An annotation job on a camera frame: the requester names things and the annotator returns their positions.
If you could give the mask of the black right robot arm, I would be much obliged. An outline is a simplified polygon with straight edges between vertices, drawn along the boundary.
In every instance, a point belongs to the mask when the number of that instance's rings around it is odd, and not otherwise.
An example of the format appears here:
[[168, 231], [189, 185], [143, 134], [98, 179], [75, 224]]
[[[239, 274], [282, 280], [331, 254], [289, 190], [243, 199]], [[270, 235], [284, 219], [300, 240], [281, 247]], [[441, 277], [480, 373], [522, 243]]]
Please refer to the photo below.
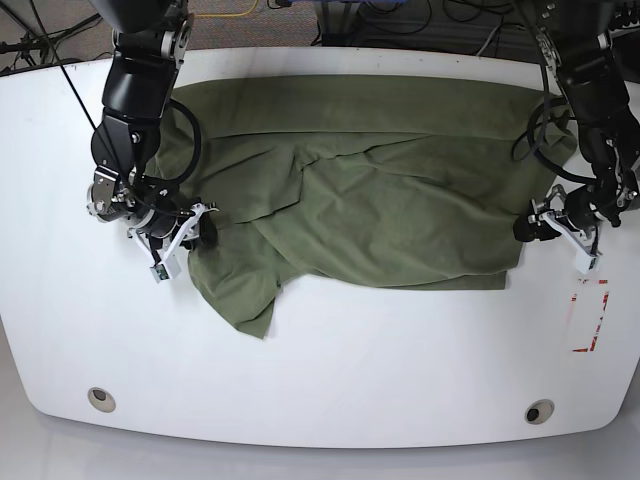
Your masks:
[[[185, 1], [96, 1], [112, 27], [114, 55], [102, 95], [102, 119], [91, 139], [96, 163], [88, 210], [104, 222], [126, 220], [159, 250], [176, 240], [189, 250], [217, 241], [214, 224], [200, 218], [180, 186], [194, 173], [202, 151], [193, 113], [172, 99], [194, 16]], [[187, 167], [169, 178], [147, 174], [159, 150], [164, 113], [179, 112], [192, 130]]]

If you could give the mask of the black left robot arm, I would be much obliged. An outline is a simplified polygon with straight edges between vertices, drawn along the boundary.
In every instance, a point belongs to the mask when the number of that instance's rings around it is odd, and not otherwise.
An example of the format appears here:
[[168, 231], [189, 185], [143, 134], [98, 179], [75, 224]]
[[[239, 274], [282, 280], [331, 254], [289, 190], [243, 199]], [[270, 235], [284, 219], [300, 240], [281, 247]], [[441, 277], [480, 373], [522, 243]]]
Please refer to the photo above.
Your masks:
[[[562, 228], [586, 237], [601, 221], [612, 227], [639, 206], [639, 122], [609, 33], [614, 1], [515, 1], [514, 11], [536, 48], [543, 82], [554, 80], [561, 95], [543, 92], [530, 116], [525, 138], [529, 155], [556, 176], [578, 184], [552, 213]], [[570, 108], [578, 146], [590, 164], [589, 177], [565, 170], [542, 151], [552, 113]]]

